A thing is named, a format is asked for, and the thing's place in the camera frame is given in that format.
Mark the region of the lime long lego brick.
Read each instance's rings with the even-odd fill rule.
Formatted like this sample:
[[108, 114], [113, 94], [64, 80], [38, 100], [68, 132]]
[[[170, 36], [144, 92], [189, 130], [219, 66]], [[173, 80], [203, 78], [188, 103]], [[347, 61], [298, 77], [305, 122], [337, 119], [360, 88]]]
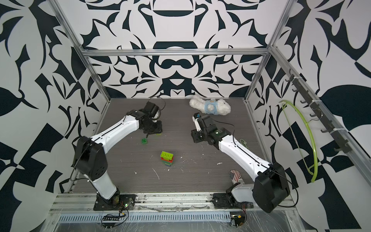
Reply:
[[164, 158], [164, 159], [167, 159], [167, 160], [172, 160], [174, 155], [172, 153], [162, 151], [160, 157]]

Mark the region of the red lego brick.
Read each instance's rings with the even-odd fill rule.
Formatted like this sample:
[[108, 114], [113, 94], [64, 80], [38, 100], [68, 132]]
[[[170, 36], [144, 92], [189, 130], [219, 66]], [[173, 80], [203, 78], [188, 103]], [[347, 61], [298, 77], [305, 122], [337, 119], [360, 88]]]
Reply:
[[172, 160], [172, 159], [164, 159], [164, 158], [161, 158], [161, 160], [162, 160], [162, 161], [165, 161], [165, 162], [170, 162], [170, 163], [172, 163], [172, 162], [173, 162], [173, 160]]

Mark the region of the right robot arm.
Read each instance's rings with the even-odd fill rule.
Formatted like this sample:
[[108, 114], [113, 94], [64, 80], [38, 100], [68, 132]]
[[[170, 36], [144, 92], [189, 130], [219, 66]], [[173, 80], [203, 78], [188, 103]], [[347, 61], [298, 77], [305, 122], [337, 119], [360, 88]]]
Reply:
[[194, 143], [207, 142], [237, 162], [254, 181], [245, 185], [233, 177], [234, 187], [227, 191], [232, 202], [256, 203], [263, 211], [270, 213], [289, 195], [289, 181], [285, 170], [279, 163], [273, 164], [245, 148], [225, 128], [218, 128], [210, 116], [195, 113], [192, 116], [196, 128], [191, 131]]

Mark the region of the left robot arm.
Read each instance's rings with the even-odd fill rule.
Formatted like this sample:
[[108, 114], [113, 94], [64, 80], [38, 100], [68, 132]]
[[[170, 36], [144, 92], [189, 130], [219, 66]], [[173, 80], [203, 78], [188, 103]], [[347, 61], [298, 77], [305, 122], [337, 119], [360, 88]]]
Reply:
[[148, 101], [144, 108], [127, 112], [119, 122], [103, 132], [92, 137], [82, 136], [78, 140], [72, 165], [109, 204], [118, 204], [120, 191], [109, 177], [107, 153], [137, 130], [142, 130], [147, 136], [162, 133], [160, 116], [161, 109]]

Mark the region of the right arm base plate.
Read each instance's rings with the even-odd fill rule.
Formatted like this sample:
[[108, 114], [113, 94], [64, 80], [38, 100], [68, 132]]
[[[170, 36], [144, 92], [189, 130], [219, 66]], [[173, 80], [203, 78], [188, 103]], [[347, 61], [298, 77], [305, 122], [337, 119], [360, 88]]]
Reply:
[[231, 193], [214, 193], [212, 203], [218, 209], [250, 209], [254, 208], [254, 202], [238, 202]]

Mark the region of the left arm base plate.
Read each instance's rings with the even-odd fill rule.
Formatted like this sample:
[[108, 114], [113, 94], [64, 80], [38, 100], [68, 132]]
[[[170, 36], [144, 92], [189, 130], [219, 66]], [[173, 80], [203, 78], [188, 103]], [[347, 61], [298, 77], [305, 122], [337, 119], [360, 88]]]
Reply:
[[97, 193], [94, 211], [113, 211], [130, 209], [135, 205], [136, 194], [121, 194], [117, 191], [109, 200]]

